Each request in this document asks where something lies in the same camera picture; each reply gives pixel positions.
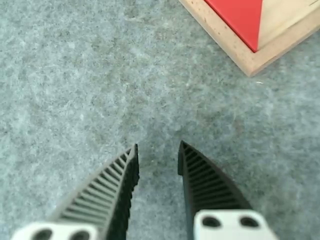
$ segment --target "wooden edge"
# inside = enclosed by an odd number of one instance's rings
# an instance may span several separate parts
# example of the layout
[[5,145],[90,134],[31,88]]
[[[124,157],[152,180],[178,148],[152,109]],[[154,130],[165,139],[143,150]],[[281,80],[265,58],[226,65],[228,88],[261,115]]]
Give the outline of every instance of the wooden edge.
[[255,65],[252,75],[270,65],[318,30],[320,30],[320,7],[257,51],[254,55]]
[[179,0],[235,64],[251,77],[320,29],[320,8],[253,53],[204,0]]

